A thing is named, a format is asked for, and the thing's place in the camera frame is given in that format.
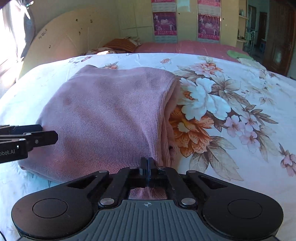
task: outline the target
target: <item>green cloth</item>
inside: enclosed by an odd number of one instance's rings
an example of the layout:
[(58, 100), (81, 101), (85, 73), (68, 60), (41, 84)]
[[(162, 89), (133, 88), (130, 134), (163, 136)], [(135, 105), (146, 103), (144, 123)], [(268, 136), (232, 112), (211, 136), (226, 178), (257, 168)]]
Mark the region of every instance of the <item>green cloth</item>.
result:
[(250, 59), (250, 60), (254, 60), (252, 57), (246, 55), (246, 54), (243, 54), (243, 53), (238, 53), (238, 52), (235, 52), (233, 50), (228, 50), (227, 51), (227, 54), (228, 56), (232, 57), (232, 58), (247, 58), (247, 59)]

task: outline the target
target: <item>pink poster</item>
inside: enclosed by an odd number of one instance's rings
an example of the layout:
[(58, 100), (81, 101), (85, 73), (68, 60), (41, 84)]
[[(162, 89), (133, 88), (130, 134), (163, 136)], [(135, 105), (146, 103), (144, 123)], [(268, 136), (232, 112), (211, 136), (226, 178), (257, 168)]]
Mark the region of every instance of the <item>pink poster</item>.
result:
[(198, 0), (197, 3), (202, 5), (213, 6), (213, 7), (221, 6), (221, 0)]
[(177, 35), (176, 12), (154, 12), (154, 33), (157, 35)]
[(156, 2), (175, 2), (175, 0), (151, 0), (152, 3)]
[(198, 37), (220, 40), (220, 17), (198, 14)]

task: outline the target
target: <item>bed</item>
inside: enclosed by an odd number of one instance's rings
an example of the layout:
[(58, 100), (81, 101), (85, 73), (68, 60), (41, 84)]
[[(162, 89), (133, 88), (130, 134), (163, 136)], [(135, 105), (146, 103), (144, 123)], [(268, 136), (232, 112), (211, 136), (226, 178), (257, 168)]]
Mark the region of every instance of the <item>bed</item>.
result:
[(238, 62), (237, 59), (227, 54), (229, 50), (248, 55), (241, 49), (229, 45), (202, 43), (190, 40), (183, 40), (176, 44), (143, 43), (136, 49), (136, 53), (187, 53)]
[[(34, 124), (57, 89), (88, 64), (110, 69), (148, 66), (173, 72), (182, 89), (170, 118), (178, 145), (173, 167), (179, 173), (199, 170), (271, 196), (284, 210), (277, 237), (295, 240), (295, 81), (203, 55), (79, 56), (40, 65), (25, 74), (0, 99), (0, 123)], [(7, 241), (18, 238), (10, 214), (14, 203), (54, 185), (23, 171), (17, 162), (0, 165), (0, 230)]]

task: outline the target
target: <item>shelf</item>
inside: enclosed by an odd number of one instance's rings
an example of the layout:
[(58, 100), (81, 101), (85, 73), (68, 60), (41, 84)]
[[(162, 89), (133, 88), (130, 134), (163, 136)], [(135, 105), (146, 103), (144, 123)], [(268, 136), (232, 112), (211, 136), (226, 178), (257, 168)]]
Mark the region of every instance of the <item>shelf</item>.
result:
[(239, 15), (240, 18), (243, 18), (243, 19), (248, 19), (247, 17), (244, 17), (242, 15)]
[(237, 42), (246, 43), (248, 41), (247, 40), (244, 40), (244, 39), (237, 39)]

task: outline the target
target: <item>orange flower print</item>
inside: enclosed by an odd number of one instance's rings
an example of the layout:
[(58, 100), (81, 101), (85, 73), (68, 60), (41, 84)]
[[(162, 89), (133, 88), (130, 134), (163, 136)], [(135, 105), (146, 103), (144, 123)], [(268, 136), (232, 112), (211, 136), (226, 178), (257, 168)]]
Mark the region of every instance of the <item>orange flower print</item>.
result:
[(170, 62), (170, 59), (169, 59), (169, 58), (165, 58), (165, 59), (163, 59), (163, 60), (161, 61), (162, 64), (166, 64), (166, 63), (168, 63), (168, 62)]
[(194, 152), (203, 153), (212, 141), (204, 129), (211, 129), (214, 121), (204, 115), (200, 121), (195, 118), (187, 120), (181, 111), (182, 106), (177, 105), (170, 115), (169, 122), (174, 130), (175, 141), (184, 157), (189, 157)]
[(114, 63), (114, 64), (107, 64), (104, 67), (102, 67), (103, 69), (118, 69), (118, 62)]

